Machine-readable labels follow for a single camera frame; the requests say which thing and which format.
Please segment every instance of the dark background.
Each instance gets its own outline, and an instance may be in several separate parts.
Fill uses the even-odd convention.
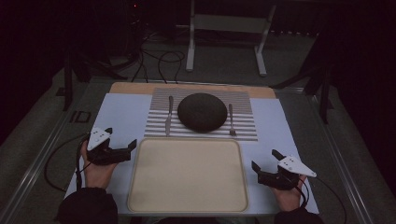
[[[119,38],[121,43],[131,40],[133,32],[126,31],[128,22],[142,15],[151,27],[170,36],[176,34],[176,24],[189,24],[189,1],[150,0],[130,1],[27,1],[7,0],[0,3],[0,104],[2,106],[0,144],[26,115],[36,100],[50,87],[52,77],[63,68],[64,51],[70,43],[83,49],[95,59],[108,55],[124,55],[134,48],[109,43]],[[130,8],[137,3],[139,8]],[[257,11],[252,11],[253,4]],[[394,118],[396,75],[394,22],[396,4],[392,0],[361,0],[353,7],[337,14],[332,25],[333,35],[322,36],[307,60],[325,60],[335,36],[339,38],[339,57],[333,70],[332,84],[339,90],[350,117],[375,159],[379,170],[393,193],[396,183],[393,160],[396,158],[396,122]],[[240,16],[259,16],[262,1],[197,1],[197,11]],[[132,12],[125,14],[125,8]],[[301,12],[297,7],[279,8],[273,30],[305,34],[308,21],[321,21],[313,8],[290,27],[283,18]],[[98,22],[95,15],[108,17]]]

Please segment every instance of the knife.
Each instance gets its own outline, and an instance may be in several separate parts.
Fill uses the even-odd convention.
[[[166,137],[168,137],[171,132],[172,110],[173,110],[173,96],[169,96],[169,114],[168,114],[168,118],[165,121]]]

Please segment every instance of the fork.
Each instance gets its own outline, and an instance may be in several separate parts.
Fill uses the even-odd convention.
[[[230,121],[231,121],[230,135],[231,136],[236,136],[236,130],[233,128],[233,105],[229,104],[228,108],[229,108],[229,111],[230,111]]]

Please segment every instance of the tray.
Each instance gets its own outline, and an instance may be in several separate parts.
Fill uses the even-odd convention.
[[[240,213],[248,207],[241,149],[233,139],[145,138],[128,208],[135,213]]]

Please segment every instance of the wooden board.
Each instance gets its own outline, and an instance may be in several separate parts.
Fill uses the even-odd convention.
[[[250,98],[269,98],[269,99],[276,98],[274,90],[268,87],[249,87],[249,86],[232,86],[232,85],[116,82],[111,86],[110,93],[152,94],[155,88],[182,88],[182,89],[215,90],[215,91],[247,91]]]
[[[144,139],[128,207],[150,214],[245,211],[248,193],[239,144],[232,139]]]

